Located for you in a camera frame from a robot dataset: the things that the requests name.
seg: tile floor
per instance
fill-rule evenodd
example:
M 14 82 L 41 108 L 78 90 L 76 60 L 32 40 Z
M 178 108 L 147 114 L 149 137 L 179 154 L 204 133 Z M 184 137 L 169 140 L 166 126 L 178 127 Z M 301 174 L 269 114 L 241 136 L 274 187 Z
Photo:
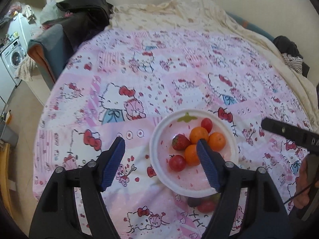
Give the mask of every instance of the tile floor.
M 17 185 L 17 191 L 11 191 L 13 218 L 28 235 L 37 206 L 32 193 L 33 142 L 43 106 L 22 81 L 9 99 L 8 109 L 12 113 L 9 126 L 19 134 L 17 146 L 9 158 L 9 178 Z

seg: striped cloth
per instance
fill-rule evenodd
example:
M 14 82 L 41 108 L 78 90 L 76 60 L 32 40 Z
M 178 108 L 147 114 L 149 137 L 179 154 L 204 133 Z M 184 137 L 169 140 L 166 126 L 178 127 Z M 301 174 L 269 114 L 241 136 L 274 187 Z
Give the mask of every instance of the striped cloth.
M 287 53 L 283 53 L 282 57 L 284 58 L 285 64 L 290 68 L 295 70 L 297 73 L 302 74 L 302 58 L 301 57 L 293 57 Z

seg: human hand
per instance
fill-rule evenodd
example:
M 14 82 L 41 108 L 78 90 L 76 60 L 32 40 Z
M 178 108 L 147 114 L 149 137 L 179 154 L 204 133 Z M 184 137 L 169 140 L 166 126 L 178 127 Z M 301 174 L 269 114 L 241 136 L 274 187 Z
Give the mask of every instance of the human hand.
M 296 178 L 296 193 L 302 191 L 305 187 L 309 185 L 307 181 L 307 161 L 303 159 L 301 162 L 301 166 L 299 169 L 299 177 Z M 319 181 L 316 182 L 315 186 L 319 188 Z M 310 188 L 305 190 L 302 194 L 298 195 L 293 199 L 293 203 L 296 208 L 302 209 L 303 207 L 307 206 L 309 203 L 309 192 Z

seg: washing machine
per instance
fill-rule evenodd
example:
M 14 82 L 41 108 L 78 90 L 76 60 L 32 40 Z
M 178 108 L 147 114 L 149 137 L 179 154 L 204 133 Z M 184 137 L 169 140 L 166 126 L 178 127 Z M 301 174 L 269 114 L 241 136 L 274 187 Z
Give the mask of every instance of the washing machine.
M 21 79 L 15 78 L 14 72 L 26 55 L 27 54 L 19 41 L 19 37 L 12 41 L 12 43 L 1 53 L 2 61 L 4 62 L 4 65 L 14 80 L 16 86 L 20 84 Z

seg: hello kitty print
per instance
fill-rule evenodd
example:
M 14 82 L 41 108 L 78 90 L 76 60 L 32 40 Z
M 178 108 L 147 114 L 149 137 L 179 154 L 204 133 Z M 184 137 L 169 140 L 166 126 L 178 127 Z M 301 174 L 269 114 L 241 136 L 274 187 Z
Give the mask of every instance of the hello kitty print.
M 79 47 L 44 107 L 34 144 L 34 195 L 41 196 L 57 166 L 80 168 L 121 136 L 125 155 L 102 193 L 121 238 L 200 238 L 212 213 L 189 208 L 185 197 L 161 184 L 149 159 L 155 126 L 185 108 L 215 114 L 237 141 L 238 166 L 263 166 L 283 200 L 294 194 L 307 151 L 260 123 L 271 117 L 311 126 L 283 78 L 248 42 L 207 31 L 105 30 Z M 75 197 L 82 231 L 90 234 L 78 189 Z M 232 233 L 241 227 L 245 197 L 243 191 Z

